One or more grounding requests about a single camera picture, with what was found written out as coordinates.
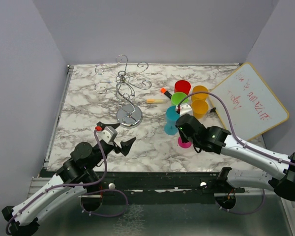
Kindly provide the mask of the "pink wine glass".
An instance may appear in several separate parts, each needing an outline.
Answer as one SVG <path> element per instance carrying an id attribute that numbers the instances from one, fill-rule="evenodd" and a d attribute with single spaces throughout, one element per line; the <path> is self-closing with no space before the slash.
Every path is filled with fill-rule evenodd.
<path id="1" fill-rule="evenodd" d="M 184 142 L 182 141 L 182 138 L 181 138 L 181 137 L 178 138 L 177 143 L 178 143 L 178 145 L 179 145 L 181 148 L 189 148 L 189 147 L 192 146 L 192 143 L 191 143 L 191 142 L 186 142 L 186 143 L 184 143 Z"/>

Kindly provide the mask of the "blue wine glass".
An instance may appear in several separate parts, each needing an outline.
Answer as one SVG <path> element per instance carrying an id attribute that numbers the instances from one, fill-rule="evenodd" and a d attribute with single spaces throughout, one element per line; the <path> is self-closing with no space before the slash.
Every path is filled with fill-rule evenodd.
<path id="1" fill-rule="evenodd" d="M 177 113 L 176 107 L 171 106 L 166 111 L 166 125 L 164 131 L 168 135 L 175 135 L 178 132 L 176 128 L 176 121 L 179 119 L 180 114 Z"/>

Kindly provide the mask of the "green wine glass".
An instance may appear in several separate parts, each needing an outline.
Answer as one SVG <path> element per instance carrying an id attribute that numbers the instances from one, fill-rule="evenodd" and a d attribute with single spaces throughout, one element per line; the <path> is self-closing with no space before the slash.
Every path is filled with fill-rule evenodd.
<path id="1" fill-rule="evenodd" d="M 175 92 L 171 97 L 172 106 L 177 106 L 181 101 L 188 103 L 187 95 L 183 92 Z"/>

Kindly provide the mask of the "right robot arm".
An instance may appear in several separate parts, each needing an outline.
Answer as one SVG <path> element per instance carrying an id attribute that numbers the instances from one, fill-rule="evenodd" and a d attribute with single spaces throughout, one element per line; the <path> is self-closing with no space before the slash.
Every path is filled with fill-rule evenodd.
<path id="1" fill-rule="evenodd" d="M 218 126 L 205 127 L 194 116 L 182 115 L 176 121 L 183 142 L 191 142 L 195 152 L 213 152 L 244 161 L 260 169 L 240 171 L 224 168 L 225 176 L 216 180 L 221 192 L 232 188 L 251 187 L 267 189 L 295 202 L 295 152 L 291 155 L 275 153 L 234 137 Z"/>

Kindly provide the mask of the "red wine glass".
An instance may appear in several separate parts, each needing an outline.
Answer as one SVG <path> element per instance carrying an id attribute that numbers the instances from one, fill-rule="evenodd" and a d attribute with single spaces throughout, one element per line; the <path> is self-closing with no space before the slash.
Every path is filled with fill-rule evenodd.
<path id="1" fill-rule="evenodd" d="M 186 95 L 189 94 L 191 90 L 191 84 L 186 80 L 179 80 L 175 83 L 174 92 L 182 92 Z"/>

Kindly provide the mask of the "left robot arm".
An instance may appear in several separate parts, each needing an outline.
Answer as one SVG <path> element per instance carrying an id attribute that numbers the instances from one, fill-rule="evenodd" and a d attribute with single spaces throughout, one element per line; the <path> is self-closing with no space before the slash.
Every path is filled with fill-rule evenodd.
<path id="1" fill-rule="evenodd" d="M 31 236 L 39 227 L 39 222 L 56 210 L 65 201 L 73 197 L 97 195 L 101 205 L 104 192 L 102 181 L 107 172 L 99 177 L 94 167 L 100 163 L 107 165 L 107 156 L 111 151 L 126 156 L 135 142 L 135 138 L 115 143 L 116 129 L 120 124 L 98 122 L 94 129 L 97 144 L 78 143 L 70 158 L 57 170 L 51 179 L 27 200 L 17 206 L 6 206 L 1 212 L 7 221 L 5 233 L 8 236 Z"/>

